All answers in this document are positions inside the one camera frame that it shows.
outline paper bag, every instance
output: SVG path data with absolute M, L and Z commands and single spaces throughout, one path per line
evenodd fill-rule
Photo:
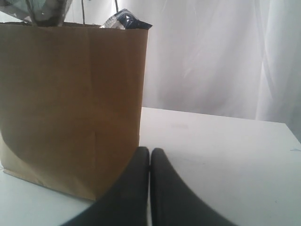
M 4 171 L 102 196 L 138 146 L 147 33 L 0 24 Z

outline white curtain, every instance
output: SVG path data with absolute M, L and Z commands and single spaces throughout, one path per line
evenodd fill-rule
M 118 2 L 154 25 L 144 106 L 284 122 L 301 140 L 300 0 Z M 85 0 L 85 11 L 102 24 L 114 0 Z M 82 22 L 80 0 L 66 20 Z

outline white tabletop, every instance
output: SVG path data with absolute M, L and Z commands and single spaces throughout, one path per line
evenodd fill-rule
M 286 125 L 143 108 L 140 136 L 240 226 L 301 225 L 301 145 Z M 57 226 L 90 204 L 0 169 L 0 225 Z

